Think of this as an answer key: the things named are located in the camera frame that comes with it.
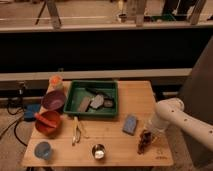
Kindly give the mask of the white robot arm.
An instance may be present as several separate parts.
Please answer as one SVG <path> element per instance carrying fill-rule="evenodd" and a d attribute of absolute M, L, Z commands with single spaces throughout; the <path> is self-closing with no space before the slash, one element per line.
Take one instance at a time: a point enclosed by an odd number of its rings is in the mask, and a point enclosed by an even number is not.
<path fill-rule="evenodd" d="M 144 128 L 160 137 L 170 124 L 178 126 L 188 135 L 213 151 L 213 125 L 198 120 L 184 112 L 179 98 L 160 100 L 154 105 L 154 114 L 145 122 Z"/>

